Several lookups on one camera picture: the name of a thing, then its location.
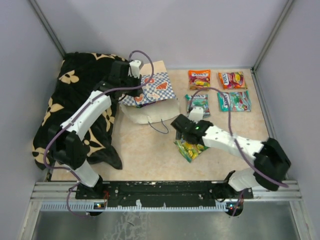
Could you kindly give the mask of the black floral plush blanket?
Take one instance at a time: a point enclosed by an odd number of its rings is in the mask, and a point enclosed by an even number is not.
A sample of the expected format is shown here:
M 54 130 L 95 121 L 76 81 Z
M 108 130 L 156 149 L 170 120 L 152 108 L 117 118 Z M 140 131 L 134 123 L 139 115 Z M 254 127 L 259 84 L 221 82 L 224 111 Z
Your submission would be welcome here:
M 68 120 L 88 99 L 94 87 L 109 77 L 114 61 L 125 61 L 115 54 L 92 52 L 67 53 L 62 60 L 60 73 L 47 110 L 32 142 L 32 156 L 36 166 L 44 170 L 44 161 L 52 163 L 52 154 L 44 156 L 49 141 L 48 130 Z M 112 133 L 117 103 L 105 110 L 85 133 L 82 141 L 89 164 L 105 162 L 121 170 L 121 158 L 112 146 Z

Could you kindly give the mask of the teal Fox's candy packet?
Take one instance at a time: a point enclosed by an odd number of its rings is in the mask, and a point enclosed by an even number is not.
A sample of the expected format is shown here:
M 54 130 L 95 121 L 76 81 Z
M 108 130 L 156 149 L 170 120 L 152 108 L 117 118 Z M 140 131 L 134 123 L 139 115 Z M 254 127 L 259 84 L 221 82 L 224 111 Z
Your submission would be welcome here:
M 217 93 L 219 109 L 222 112 L 250 112 L 251 99 L 248 91 Z

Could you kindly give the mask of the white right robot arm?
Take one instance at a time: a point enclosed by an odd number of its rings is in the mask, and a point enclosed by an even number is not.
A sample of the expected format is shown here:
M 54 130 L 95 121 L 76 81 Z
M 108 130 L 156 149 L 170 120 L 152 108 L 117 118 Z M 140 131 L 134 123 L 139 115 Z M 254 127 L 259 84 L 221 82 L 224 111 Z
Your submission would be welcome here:
M 227 197 L 235 198 L 241 191 L 258 186 L 272 192 L 280 187 L 288 188 L 284 180 L 292 164 L 276 139 L 259 141 L 241 137 L 210 121 L 193 121 L 183 114 L 178 115 L 171 126 L 189 144 L 219 149 L 247 163 L 248 168 L 234 171 L 223 185 Z

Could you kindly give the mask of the blue checkered paper bag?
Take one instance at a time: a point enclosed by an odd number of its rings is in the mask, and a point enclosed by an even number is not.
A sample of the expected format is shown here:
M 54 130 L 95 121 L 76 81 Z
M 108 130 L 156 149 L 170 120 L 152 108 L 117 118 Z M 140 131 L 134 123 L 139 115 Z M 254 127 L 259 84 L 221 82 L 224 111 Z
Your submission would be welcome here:
M 126 118 L 130 124 L 146 125 L 161 134 L 170 132 L 165 121 L 180 114 L 177 92 L 173 89 L 165 62 L 160 60 L 144 64 L 140 70 L 142 94 L 126 96 L 118 105 L 116 116 Z M 138 104 L 156 102 L 142 108 Z

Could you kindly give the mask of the green snack packet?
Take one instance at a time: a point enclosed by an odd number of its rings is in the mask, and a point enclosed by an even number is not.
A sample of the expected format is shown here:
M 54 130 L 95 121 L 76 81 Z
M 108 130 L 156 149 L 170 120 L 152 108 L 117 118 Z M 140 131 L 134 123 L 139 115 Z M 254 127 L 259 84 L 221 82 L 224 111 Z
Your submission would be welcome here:
M 202 152 L 208 149 L 208 147 L 201 144 L 190 144 L 183 139 L 178 139 L 174 141 L 180 154 L 191 163 L 196 159 Z

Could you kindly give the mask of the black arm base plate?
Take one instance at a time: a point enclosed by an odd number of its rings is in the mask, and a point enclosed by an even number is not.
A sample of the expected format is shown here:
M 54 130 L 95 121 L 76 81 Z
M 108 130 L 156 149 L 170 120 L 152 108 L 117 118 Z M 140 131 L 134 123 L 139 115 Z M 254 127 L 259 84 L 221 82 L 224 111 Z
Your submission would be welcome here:
M 133 206 L 140 200 L 144 207 L 212 207 L 223 200 L 237 200 L 241 192 L 225 181 L 104 181 L 98 187 L 80 184 L 77 200 L 106 200 L 109 207 Z

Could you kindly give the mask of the orange Fox's candy packet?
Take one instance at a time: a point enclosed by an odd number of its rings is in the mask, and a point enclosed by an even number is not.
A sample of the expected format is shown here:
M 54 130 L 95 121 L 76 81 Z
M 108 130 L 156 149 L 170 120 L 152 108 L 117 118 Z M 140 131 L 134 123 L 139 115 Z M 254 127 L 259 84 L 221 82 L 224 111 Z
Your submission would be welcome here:
M 242 71 L 218 72 L 222 88 L 225 90 L 247 89 L 245 76 Z

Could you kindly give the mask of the orange striped snack packet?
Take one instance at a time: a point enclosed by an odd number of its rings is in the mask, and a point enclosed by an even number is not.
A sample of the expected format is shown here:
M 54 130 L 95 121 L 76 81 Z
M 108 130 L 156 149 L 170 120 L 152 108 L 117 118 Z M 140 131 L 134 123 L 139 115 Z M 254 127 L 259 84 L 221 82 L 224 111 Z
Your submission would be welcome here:
M 188 86 L 190 90 L 209 88 L 211 86 L 211 70 L 189 70 Z

